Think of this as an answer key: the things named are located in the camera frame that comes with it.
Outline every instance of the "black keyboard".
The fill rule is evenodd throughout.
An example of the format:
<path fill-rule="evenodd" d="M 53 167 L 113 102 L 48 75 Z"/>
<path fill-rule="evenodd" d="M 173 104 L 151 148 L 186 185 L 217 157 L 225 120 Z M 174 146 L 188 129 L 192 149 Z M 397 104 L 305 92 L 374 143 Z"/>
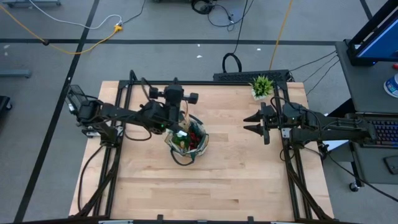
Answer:
<path fill-rule="evenodd" d="M 274 82 L 287 82 L 290 80 L 288 70 L 270 70 L 270 71 L 256 71 L 256 72 L 234 72 L 234 73 L 217 73 L 213 75 L 214 81 L 219 82 L 253 82 L 253 78 L 258 76 L 267 77 Z"/>
<path fill-rule="evenodd" d="M 364 144 L 364 147 L 398 148 L 398 120 L 370 120 L 377 134 L 376 144 Z"/>

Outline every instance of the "blue screen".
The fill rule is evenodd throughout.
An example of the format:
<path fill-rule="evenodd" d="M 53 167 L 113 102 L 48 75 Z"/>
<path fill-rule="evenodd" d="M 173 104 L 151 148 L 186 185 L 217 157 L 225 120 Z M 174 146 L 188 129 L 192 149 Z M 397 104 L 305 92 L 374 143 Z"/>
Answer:
<path fill-rule="evenodd" d="M 389 58 L 398 61 L 398 19 L 359 54 L 359 58 Z"/>

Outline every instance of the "wooden tabletop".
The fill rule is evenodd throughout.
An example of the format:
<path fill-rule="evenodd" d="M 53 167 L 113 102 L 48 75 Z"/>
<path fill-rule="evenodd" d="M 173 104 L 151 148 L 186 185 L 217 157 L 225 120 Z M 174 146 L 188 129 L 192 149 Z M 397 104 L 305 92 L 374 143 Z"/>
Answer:
<path fill-rule="evenodd" d="M 114 103 L 117 87 L 118 82 L 103 82 L 99 98 Z M 308 106 L 303 83 L 288 83 L 288 88 L 292 102 Z M 279 159 L 279 131 L 271 130 L 271 143 L 264 145 L 262 137 L 243 129 L 248 125 L 243 119 L 259 109 L 250 86 L 198 85 L 184 89 L 185 93 L 199 93 L 198 103 L 190 105 L 189 112 L 205 124 L 210 135 L 207 151 L 194 164 L 182 167 L 171 158 L 165 135 L 155 135 L 145 142 L 124 139 L 111 218 L 153 220 L 163 214 L 166 220 L 233 221 L 253 216 L 256 221 L 293 221 L 285 162 Z M 263 101 L 269 104 L 270 98 Z M 139 110 L 146 101 L 141 87 L 134 86 L 129 109 Z M 148 135 L 143 128 L 130 124 L 126 131 L 135 138 Z M 82 166 L 99 148 L 99 141 L 88 140 Z M 307 147 L 318 150 L 314 142 Z M 332 217 L 320 158 L 310 151 L 301 151 L 301 155 L 307 189 Z M 88 165 L 82 205 L 98 186 L 103 156 L 104 150 Z M 177 159 L 189 161 L 178 156 Z M 77 187 L 70 214 L 77 212 Z M 303 216 L 298 189 L 297 195 Z"/>

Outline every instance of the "desk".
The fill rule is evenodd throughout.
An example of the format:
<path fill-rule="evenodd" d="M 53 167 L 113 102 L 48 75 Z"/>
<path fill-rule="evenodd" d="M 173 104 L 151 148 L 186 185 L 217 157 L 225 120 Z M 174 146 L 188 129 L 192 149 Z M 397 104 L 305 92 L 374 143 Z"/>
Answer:
<path fill-rule="evenodd" d="M 163 214 L 165 220 L 234 221 L 253 216 L 256 221 L 293 221 L 285 163 L 279 159 L 280 132 L 272 130 L 271 143 L 265 146 L 263 138 L 243 129 L 243 119 L 259 109 L 250 86 L 183 87 L 186 93 L 199 93 L 198 103 L 190 105 L 189 110 L 204 122 L 210 135 L 207 151 L 193 165 L 182 167 L 172 160 L 169 147 L 164 143 L 165 135 L 153 136 L 146 142 L 125 139 L 111 218 L 153 220 Z M 118 82 L 103 82 L 99 99 L 114 103 L 117 88 Z M 288 83 L 288 88 L 291 101 L 308 106 L 302 83 Z M 141 87 L 134 86 L 129 109 L 138 110 L 146 101 Z M 135 138 L 147 135 L 143 128 L 130 124 L 126 130 Z M 99 138 L 88 140 L 82 166 L 97 150 L 99 141 Z M 317 148 L 315 143 L 308 146 Z M 104 151 L 86 170 L 82 204 L 98 186 L 103 155 Z M 332 217 L 320 158 L 310 151 L 302 151 L 301 155 L 307 189 Z M 77 212 L 77 189 L 70 214 Z"/>
<path fill-rule="evenodd" d="M 378 62 L 372 67 L 354 67 L 349 62 L 345 42 L 337 42 L 336 50 L 347 81 L 351 99 L 343 103 L 329 116 L 343 117 L 347 113 L 397 114 L 398 99 L 389 96 L 383 83 L 397 73 L 393 62 Z M 352 161 L 354 173 L 374 184 L 398 184 L 398 175 L 388 171 L 383 158 L 398 156 L 398 150 L 363 148 L 353 143 L 352 155 L 343 161 Z"/>

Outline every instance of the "black floor stripe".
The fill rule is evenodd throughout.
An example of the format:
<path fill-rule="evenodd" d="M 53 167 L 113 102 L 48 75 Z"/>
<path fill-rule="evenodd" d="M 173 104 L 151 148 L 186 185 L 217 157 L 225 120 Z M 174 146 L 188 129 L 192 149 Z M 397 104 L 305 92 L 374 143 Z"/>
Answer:
<path fill-rule="evenodd" d="M 373 15 L 372 15 L 371 10 L 369 9 L 368 4 L 366 3 L 366 0 L 360 0 L 360 1 L 361 1 L 363 10 L 365 10 L 366 16 L 368 17 L 369 20 L 372 19 Z"/>
<path fill-rule="evenodd" d="M 94 18 L 95 12 L 97 10 L 99 1 L 100 0 L 94 0 L 93 6 L 91 7 L 90 14 L 87 18 L 86 26 L 90 26 L 91 23 L 93 22 L 93 18 Z M 77 46 L 76 52 L 82 51 L 83 46 L 85 44 L 85 40 L 88 35 L 88 31 L 89 31 L 89 29 L 87 29 L 87 28 L 84 29 L 84 31 L 81 35 L 79 44 Z M 57 126 L 58 119 L 61 114 L 62 106 L 64 104 L 66 93 L 67 93 L 67 91 L 66 91 L 67 86 L 70 84 L 70 82 L 72 80 L 73 74 L 75 73 L 75 70 L 76 70 L 76 66 L 79 62 L 79 58 L 80 58 L 80 55 L 75 55 L 73 57 L 72 64 L 70 65 L 70 68 L 69 68 L 68 75 L 65 79 L 65 82 L 63 83 L 63 88 L 62 88 L 60 97 L 57 101 L 57 105 L 55 107 L 54 114 L 51 118 L 49 128 L 47 130 L 47 133 L 45 134 L 42 147 L 40 148 L 40 152 L 39 152 L 39 155 L 37 156 L 35 166 L 33 168 L 32 174 L 30 175 L 30 179 L 29 179 L 27 187 L 25 189 L 24 196 L 22 197 L 21 203 L 19 204 L 19 208 L 16 213 L 14 223 L 22 222 L 25 217 L 27 207 L 29 206 L 30 199 L 32 198 L 32 194 L 34 192 L 34 189 L 35 189 L 35 186 L 37 183 L 37 179 L 39 178 L 40 171 L 41 171 L 43 163 L 44 163 L 44 159 L 47 155 L 47 151 L 49 150 L 50 142 L 51 142 L 52 136 L 54 134 L 55 127 Z"/>
<path fill-rule="evenodd" d="M 80 39 L 49 39 L 52 44 L 78 44 Z M 100 39 L 87 39 L 86 44 L 98 43 Z M 336 41 L 327 40 L 281 40 L 279 45 L 333 46 Z M 37 39 L 0 39 L 8 44 L 41 44 Z M 236 44 L 236 40 L 117 40 L 111 39 L 103 44 Z M 241 45 L 275 45 L 276 40 L 240 40 Z"/>
<path fill-rule="evenodd" d="M 80 39 L 50 39 L 51 44 L 79 44 Z M 0 43 L 5 44 L 41 44 L 42 42 L 38 39 L 2 39 L 0 38 Z"/>

